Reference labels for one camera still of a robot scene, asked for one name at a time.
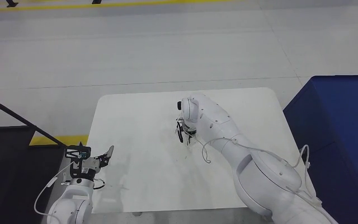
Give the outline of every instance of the blue container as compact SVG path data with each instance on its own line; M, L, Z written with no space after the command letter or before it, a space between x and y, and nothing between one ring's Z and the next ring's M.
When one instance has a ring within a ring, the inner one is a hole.
M284 109L309 176L340 224L358 223L358 76L314 76Z

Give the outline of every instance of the table top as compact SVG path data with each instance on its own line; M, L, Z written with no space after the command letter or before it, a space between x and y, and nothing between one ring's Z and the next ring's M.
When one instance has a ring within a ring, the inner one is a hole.
M295 164L299 152L272 90L200 92L223 107L253 143ZM92 156L103 154L111 145L115 148L110 164L96 175L106 186L93 194L93 213L245 207L225 158L209 146L212 163L207 164L200 144L187 147L178 139L177 101L191 93L100 98L87 146ZM298 173L304 180L302 161Z

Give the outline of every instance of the floor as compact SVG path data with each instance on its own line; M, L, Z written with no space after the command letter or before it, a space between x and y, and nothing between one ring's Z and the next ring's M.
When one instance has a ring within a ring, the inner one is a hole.
M54 136L88 134L107 94L269 87L284 108L311 76L357 74L357 40L357 0L0 11L0 102ZM118 214L239 222L235 211L177 215Z

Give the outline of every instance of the yellow floor line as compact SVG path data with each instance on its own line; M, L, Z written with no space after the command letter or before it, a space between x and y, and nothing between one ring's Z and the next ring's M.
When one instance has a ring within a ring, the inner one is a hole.
M104 4L74 4L61 6L24 6L19 4L14 8L0 8L0 11L23 11L23 10L66 10L76 8L105 8L105 7L127 7L127 6L152 6L156 4L187 4L187 3L209 3L209 2L230 2L233 0L166 0L150 2L118 2Z
M87 140L88 140L88 135L83 135L83 136L55 136L55 138L57 140L60 140L61 142L63 142L65 145L70 146L72 144L74 145L78 145L79 142L82 142L82 144L86 145L87 144ZM46 145L46 144L55 144L53 141L51 141L50 139L44 137L44 136L35 136L32 138L30 145L34 146L34 145Z

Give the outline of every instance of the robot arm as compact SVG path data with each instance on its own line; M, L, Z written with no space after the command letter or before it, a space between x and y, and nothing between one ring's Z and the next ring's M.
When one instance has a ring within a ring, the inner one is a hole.
M179 135L198 134L226 158L236 192L251 210L272 216L277 224L336 223L299 190L302 180L296 170L274 153L258 149L218 104L192 94L178 102L178 109Z
M68 146L65 157L71 158L71 181L65 180L61 185L68 185L62 196L51 206L47 215L48 224L83 224L87 223L92 212L92 194L95 174L108 165L114 146L101 156L90 157L91 148L85 146Z

